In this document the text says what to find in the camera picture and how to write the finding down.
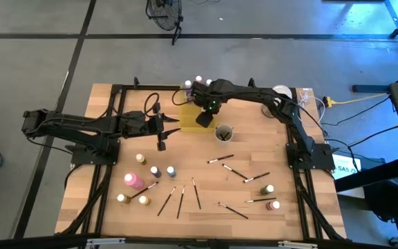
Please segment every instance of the white cup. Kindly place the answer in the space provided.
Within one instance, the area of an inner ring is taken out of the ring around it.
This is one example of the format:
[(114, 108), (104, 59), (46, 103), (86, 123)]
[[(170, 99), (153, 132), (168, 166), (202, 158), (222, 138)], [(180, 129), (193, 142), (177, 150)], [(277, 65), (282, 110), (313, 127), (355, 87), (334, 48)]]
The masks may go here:
[(219, 125), (214, 131), (214, 136), (220, 142), (229, 142), (233, 138), (233, 127), (228, 125)]

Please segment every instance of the wooden table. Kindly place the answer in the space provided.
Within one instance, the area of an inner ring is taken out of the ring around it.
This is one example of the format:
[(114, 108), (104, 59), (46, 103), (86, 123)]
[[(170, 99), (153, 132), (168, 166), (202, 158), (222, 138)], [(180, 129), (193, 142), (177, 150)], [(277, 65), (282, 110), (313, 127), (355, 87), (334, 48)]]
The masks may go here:
[[(88, 101), (86, 116), (97, 117), (108, 105), (111, 84), (94, 84)], [(310, 95), (312, 89), (305, 89)], [(144, 100), (154, 91), (127, 91), (124, 112), (142, 110)], [(172, 91), (158, 91), (162, 111), (169, 117), (178, 117), (178, 107), (171, 103)], [(305, 108), (318, 117), (313, 100)], [(230, 100), (218, 114), (219, 123), (234, 127), (234, 138), (226, 146), (220, 145), (212, 133), (176, 132), (166, 140), (167, 150), (157, 151), (155, 136), (122, 139), (120, 157), (113, 167), (108, 200), (102, 225), (102, 235), (121, 237), (172, 237), (172, 238), (217, 238), (217, 239), (302, 239), (299, 209), (292, 171), (287, 164), (285, 125), (275, 119), (266, 118), (260, 111), (260, 104), (242, 100)], [(312, 124), (303, 114), (303, 120)], [(165, 129), (173, 129), (177, 123), (166, 123)], [(323, 142), (317, 127), (305, 127), (309, 136), (316, 142)], [(144, 154), (146, 165), (140, 165), (135, 155)], [(208, 160), (234, 154), (217, 163), (207, 164)], [(258, 180), (243, 183), (242, 178), (221, 166), (222, 162), (238, 170), (247, 177), (265, 172), (270, 175)], [(157, 166), (162, 177), (156, 179), (149, 169)], [(166, 173), (168, 166), (177, 170), (175, 178)], [(68, 179), (56, 232), (67, 228), (87, 201), (94, 167), (84, 165)], [(145, 180), (146, 185), (155, 181), (159, 184), (145, 193), (151, 204), (143, 206), (138, 198), (129, 204), (119, 203), (118, 194), (129, 196), (137, 191), (126, 186), (124, 175), (135, 172)], [(194, 177), (202, 209), (199, 210), (191, 178)], [(343, 220), (337, 200), (334, 183), (326, 172), (313, 170), (312, 178), (318, 207), (335, 230), (345, 236)], [(260, 197), (261, 187), (272, 184), (281, 208), (266, 209), (266, 202), (245, 203), (246, 200)], [(179, 219), (176, 219), (182, 186), (185, 195)], [(157, 216), (169, 192), (176, 186), (164, 211)], [(229, 210), (218, 206), (222, 202), (248, 216), (244, 219)], [(97, 206), (93, 209), (89, 232), (94, 231)], [(307, 207), (310, 235), (314, 237), (314, 227), (310, 209)]]

